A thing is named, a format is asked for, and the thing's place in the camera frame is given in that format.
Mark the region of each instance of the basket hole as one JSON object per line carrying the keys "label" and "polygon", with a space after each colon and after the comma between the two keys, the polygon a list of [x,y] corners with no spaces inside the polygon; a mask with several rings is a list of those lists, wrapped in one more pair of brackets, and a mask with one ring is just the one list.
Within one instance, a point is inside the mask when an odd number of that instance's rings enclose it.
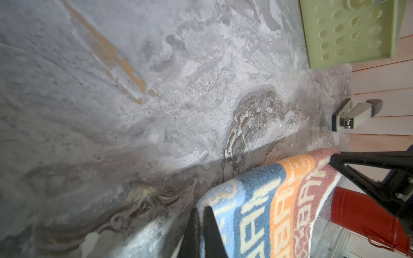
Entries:
{"label": "basket hole", "polygon": [[338,19],[343,15],[343,11],[342,10],[337,10],[333,13],[333,18],[334,19]]}
{"label": "basket hole", "polygon": [[351,39],[358,39],[361,37],[361,32],[360,31],[356,31],[351,35]]}
{"label": "basket hole", "polygon": [[328,43],[327,42],[323,42],[320,46],[322,49],[326,49],[328,48]]}
{"label": "basket hole", "polygon": [[371,34],[379,34],[382,29],[383,27],[381,25],[374,25],[368,30],[368,32],[370,32]]}
{"label": "basket hole", "polygon": [[324,38],[324,37],[326,37],[326,36],[327,36],[327,31],[326,31],[326,30],[320,31],[320,37],[321,37],[321,38]]}
{"label": "basket hole", "polygon": [[353,26],[359,25],[360,22],[361,22],[361,17],[355,17],[355,18],[353,18],[353,19],[351,20],[351,24],[352,24]]}
{"label": "basket hole", "polygon": [[382,15],[383,15],[383,10],[375,10],[371,12],[370,17],[372,19],[377,19],[377,18],[380,18]]}
{"label": "basket hole", "polygon": [[344,42],[344,37],[336,38],[335,42],[336,42],[337,45],[343,43]]}
{"label": "basket hole", "polygon": [[327,60],[327,59],[329,59],[329,58],[330,58],[330,54],[324,54],[324,55],[321,57],[322,60]]}
{"label": "basket hole", "polygon": [[343,28],[344,28],[343,24],[337,24],[336,26],[334,26],[334,31],[340,32],[343,30]]}
{"label": "basket hole", "polygon": [[343,49],[339,49],[339,50],[337,50],[336,51],[336,56],[341,56],[341,55],[343,55],[344,54],[344,50]]}
{"label": "basket hole", "polygon": [[322,3],[319,3],[319,4],[316,6],[316,13],[320,14],[320,13],[322,13],[323,11],[324,11],[324,5],[323,5]]}
{"label": "basket hole", "polygon": [[324,19],[324,18],[318,19],[317,24],[318,24],[319,26],[324,25],[324,24],[325,24],[325,19]]}
{"label": "basket hole", "polygon": [[374,40],[374,41],[372,41],[372,42],[370,42],[370,47],[371,48],[378,48],[378,47],[380,47],[381,45],[382,45],[382,41],[381,40]]}
{"label": "basket hole", "polygon": [[353,53],[358,53],[361,51],[361,46],[360,45],[355,45],[354,47],[351,48],[351,51]]}

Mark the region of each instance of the red container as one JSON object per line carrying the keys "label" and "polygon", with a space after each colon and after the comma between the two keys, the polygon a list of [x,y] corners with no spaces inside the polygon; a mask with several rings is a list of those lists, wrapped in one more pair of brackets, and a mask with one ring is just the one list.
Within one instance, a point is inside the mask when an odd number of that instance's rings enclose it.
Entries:
{"label": "red container", "polygon": [[410,253],[412,239],[405,234],[399,220],[366,194],[337,187],[331,222],[367,237],[376,247],[413,257]]}

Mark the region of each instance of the colorful towel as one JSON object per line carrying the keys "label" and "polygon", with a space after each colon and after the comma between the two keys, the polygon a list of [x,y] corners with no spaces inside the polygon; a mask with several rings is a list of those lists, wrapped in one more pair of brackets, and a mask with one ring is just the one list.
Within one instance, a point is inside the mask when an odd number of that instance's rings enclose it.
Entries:
{"label": "colorful towel", "polygon": [[334,153],[318,149],[211,189],[197,205],[201,223],[211,206],[229,258],[309,257],[314,221],[340,178],[328,164]]}

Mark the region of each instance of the gray marble surface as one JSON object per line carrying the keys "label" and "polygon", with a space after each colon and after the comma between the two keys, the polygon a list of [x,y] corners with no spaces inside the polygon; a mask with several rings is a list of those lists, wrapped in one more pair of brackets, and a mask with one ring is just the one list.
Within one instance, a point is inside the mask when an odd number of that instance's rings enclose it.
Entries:
{"label": "gray marble surface", "polygon": [[211,187],[345,149],[298,1],[0,2],[0,256],[169,257]]}

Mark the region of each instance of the towel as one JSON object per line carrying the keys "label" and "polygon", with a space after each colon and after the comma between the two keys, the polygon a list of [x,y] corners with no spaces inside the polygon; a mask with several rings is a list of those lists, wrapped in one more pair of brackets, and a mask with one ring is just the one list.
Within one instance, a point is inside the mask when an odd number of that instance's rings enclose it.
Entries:
{"label": "towel", "polygon": [[201,224],[211,206],[229,258],[309,257],[314,221],[341,176],[328,164],[335,153],[318,149],[214,187],[197,205]]}

